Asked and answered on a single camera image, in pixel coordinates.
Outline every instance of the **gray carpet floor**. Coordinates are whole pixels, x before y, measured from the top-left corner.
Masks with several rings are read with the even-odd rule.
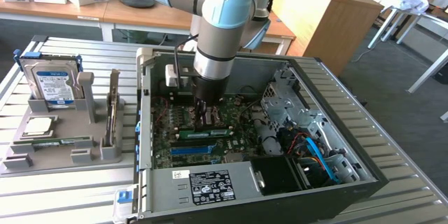
[[[44,23],[0,20],[0,79],[12,64],[12,51],[24,49],[33,35],[101,40],[101,31]],[[371,29],[355,55],[367,50],[376,33]],[[115,31],[115,41],[125,41]],[[405,89],[427,70],[428,64],[392,41],[380,43],[341,74],[355,95],[367,100],[367,109],[409,157],[448,195],[448,124],[439,117],[448,111],[448,86],[429,79],[415,94]]]

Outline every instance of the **western digital hard drive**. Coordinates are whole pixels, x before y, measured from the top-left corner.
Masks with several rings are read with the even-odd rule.
[[[45,100],[51,108],[75,106],[75,99],[84,98],[76,80],[81,71],[80,56],[28,52],[19,61],[33,98]]]

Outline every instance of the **robotic arm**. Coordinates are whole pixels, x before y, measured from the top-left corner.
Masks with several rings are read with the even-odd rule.
[[[192,77],[196,114],[223,97],[233,59],[243,46],[255,49],[269,27],[269,0],[156,0],[193,14],[192,35],[197,50]]]

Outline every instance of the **barcode sticker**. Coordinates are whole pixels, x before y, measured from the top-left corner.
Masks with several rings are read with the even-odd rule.
[[[173,179],[188,178],[189,170],[173,170]]]
[[[87,17],[87,16],[77,16],[77,18],[80,18],[80,19],[88,19],[88,20],[100,20],[99,18]]]

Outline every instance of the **metal table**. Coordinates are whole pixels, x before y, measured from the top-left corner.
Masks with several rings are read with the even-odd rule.
[[[0,178],[1,223],[111,223],[113,193],[132,183],[136,113],[135,52],[145,45],[48,38],[27,50],[80,53],[84,70],[95,73],[95,97],[105,97],[112,68],[121,70],[125,99],[124,151],[117,164],[47,170]],[[448,200],[377,125],[327,67],[313,58],[297,62],[381,168],[389,184],[365,201],[323,223],[448,223]],[[29,88],[13,66],[0,87],[0,156],[27,109]]]

